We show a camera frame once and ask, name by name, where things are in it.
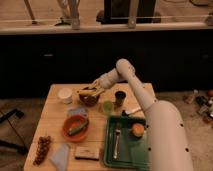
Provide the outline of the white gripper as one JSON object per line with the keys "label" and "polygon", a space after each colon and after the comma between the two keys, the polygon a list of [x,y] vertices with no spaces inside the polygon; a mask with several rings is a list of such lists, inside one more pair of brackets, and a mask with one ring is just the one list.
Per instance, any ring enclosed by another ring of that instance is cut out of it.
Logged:
{"label": "white gripper", "polygon": [[92,82],[92,84],[89,86],[91,89],[97,88],[98,86],[101,86],[102,88],[99,88],[95,91],[95,93],[92,95],[93,97],[96,97],[100,94],[102,94],[105,89],[110,89],[113,86],[112,81],[110,80],[110,77],[108,74],[103,74],[100,76],[99,79],[96,79]]}

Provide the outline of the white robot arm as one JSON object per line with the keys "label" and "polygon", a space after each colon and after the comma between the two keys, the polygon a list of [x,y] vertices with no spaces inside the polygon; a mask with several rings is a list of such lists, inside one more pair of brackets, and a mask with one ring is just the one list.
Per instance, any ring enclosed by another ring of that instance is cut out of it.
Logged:
{"label": "white robot arm", "polygon": [[151,171],[194,171],[190,147],[179,110],[165,100],[151,95],[126,59],[119,59],[116,67],[93,81],[91,88],[110,89],[126,81],[148,125],[147,137]]}

